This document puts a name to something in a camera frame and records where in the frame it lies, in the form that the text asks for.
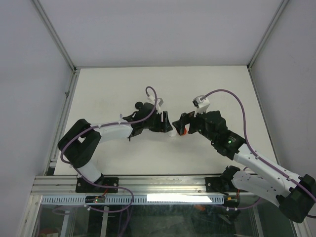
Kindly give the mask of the black earbud charging case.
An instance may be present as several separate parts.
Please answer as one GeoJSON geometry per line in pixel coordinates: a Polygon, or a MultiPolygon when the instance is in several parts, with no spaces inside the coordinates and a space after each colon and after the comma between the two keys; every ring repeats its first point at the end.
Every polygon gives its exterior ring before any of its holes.
{"type": "Polygon", "coordinates": [[[140,110],[143,107],[143,103],[142,102],[136,102],[135,103],[135,109],[140,110]]]}

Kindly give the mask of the white earbud charging case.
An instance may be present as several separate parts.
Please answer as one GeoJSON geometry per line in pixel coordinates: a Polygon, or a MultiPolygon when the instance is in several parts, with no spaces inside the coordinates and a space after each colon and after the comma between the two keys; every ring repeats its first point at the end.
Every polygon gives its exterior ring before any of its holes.
{"type": "Polygon", "coordinates": [[[177,135],[177,131],[176,130],[172,130],[168,132],[168,136],[170,137],[175,137],[177,135]]]}

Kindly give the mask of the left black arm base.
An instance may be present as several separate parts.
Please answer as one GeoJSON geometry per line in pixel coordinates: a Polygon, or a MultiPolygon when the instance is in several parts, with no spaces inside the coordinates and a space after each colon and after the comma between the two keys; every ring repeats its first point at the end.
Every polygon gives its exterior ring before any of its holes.
{"type": "Polygon", "coordinates": [[[100,177],[94,184],[84,180],[82,177],[77,178],[76,193],[117,193],[119,185],[118,177],[100,177]]]}

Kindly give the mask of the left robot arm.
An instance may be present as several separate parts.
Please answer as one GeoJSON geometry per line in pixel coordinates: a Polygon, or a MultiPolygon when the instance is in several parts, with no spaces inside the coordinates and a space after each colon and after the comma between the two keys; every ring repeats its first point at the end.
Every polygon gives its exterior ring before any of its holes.
{"type": "Polygon", "coordinates": [[[100,143],[132,138],[140,135],[143,130],[169,133],[173,127],[168,119],[168,112],[160,112],[154,104],[137,102],[136,111],[121,120],[105,126],[93,126],[85,119],[79,119],[58,142],[61,156],[86,178],[86,186],[93,192],[103,188],[104,176],[91,161],[100,143]]]}

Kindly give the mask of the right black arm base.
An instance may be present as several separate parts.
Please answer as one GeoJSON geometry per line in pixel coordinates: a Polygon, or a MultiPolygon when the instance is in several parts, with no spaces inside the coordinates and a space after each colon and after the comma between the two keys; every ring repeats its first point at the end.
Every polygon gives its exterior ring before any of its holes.
{"type": "Polygon", "coordinates": [[[205,188],[207,193],[221,193],[228,195],[237,193],[237,188],[233,185],[232,180],[223,179],[220,176],[205,177],[205,188]]]}

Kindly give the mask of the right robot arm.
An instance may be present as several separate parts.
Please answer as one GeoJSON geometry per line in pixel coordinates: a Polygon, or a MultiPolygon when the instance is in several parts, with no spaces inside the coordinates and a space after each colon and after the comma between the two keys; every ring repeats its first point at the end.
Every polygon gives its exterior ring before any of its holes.
{"type": "Polygon", "coordinates": [[[221,175],[224,190],[236,188],[253,193],[277,206],[284,216],[296,223],[302,223],[308,216],[316,202],[316,181],[312,176],[300,176],[252,151],[243,137],[228,130],[219,111],[183,113],[173,122],[180,135],[186,125],[189,134],[199,133],[219,154],[255,172],[251,176],[237,167],[227,167],[221,175]]]}

